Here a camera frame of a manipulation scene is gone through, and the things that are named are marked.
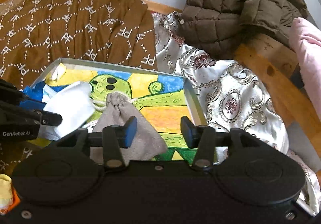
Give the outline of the white cloth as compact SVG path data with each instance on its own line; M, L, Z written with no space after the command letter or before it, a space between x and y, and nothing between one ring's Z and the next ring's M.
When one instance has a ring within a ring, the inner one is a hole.
M88 122L99 119L102 110L90 98L92 86L77 81L57 92L48 85L43 88L44 111L60 114L62 121L58 126L41 126L38 137L56 141L72 131L86 126Z

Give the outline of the grey-brown drawstring pouch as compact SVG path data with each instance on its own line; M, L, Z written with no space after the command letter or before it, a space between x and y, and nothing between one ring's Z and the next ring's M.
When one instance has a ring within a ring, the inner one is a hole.
M93 131L101 132L108 126L118 126L119 147L126 165L131 160L151 160L167 152L160 134L123 93L107 94L106 109Z

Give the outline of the white floral satin quilt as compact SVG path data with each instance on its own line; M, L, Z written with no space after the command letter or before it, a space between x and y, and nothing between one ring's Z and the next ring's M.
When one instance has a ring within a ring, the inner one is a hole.
M315 172L290 149L281 116L263 82L235 60L215 60L185 44L176 33L178 13L153 13L156 57L160 72L184 76L191 83L206 122L218 132L241 128L294 159L305 173L299 202L313 216L320 213L320 185Z

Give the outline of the grey tray with drawing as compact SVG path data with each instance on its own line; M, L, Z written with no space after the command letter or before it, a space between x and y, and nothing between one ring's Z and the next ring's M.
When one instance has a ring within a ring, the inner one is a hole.
M196 150L188 148L180 131L182 116L196 125L206 120L190 83L181 76L116 64L60 58L50 64L24 92L44 102L54 113L51 98L70 85L84 84L81 103L92 102L93 114L83 122L92 132L105 108L107 94L120 92L160 133L168 150L155 160L186 160L192 163Z

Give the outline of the brown PF patterned quilt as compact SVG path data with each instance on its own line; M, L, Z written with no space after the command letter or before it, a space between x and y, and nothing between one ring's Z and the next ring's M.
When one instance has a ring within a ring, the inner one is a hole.
M61 57L156 69L154 21L139 3L24 0L1 15L1 79L22 91Z

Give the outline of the brown puffer jacket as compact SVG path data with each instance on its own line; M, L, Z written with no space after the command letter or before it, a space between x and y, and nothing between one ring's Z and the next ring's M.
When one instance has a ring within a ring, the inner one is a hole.
M256 33L288 45L292 22L298 17L308 17L304 0L186 0L177 33L211 57L228 59Z

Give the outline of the pink folded blanket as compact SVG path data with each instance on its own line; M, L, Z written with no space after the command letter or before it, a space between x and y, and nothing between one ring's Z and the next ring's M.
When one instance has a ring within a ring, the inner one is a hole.
M297 55L305 91L320 116L320 29L304 18L295 18L289 43Z

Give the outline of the wooden bed frame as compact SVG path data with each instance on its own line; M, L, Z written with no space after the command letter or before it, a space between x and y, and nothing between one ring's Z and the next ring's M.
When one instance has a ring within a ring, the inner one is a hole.
M13 10L15 6L22 5L22 3L24 0L1 0L1 15L7 13L8 10ZM174 17L177 14L174 8L153 1L142 1L139 4L145 8L150 19L152 15L165 18L165 14L168 14L166 19L170 19L171 14ZM307 95L292 83L290 75L284 72L279 65L292 64L292 61L298 64L294 52L273 39L272 43L275 43L274 50L276 51L273 52L273 47L268 46L269 53L281 58L278 63L277 59L271 59L271 56L265 55L266 52L260 52L263 50L263 43L268 43L267 35L259 34L251 37L233 53L233 59L244 68L252 70L259 77L270 93L274 107L281 115L285 125L289 126L292 122L297 121L303 130L303 133L299 134L299 140L304 139L304 134L307 135L307 140L312 141L312 144L309 142L309 145L311 144L313 150L316 149L317 155L320 156L320 121L317 113ZM294 59L292 61L288 59L289 62L287 62L284 60L285 57L293 57ZM309 145L299 145L298 152L303 152L303 147L306 148Z

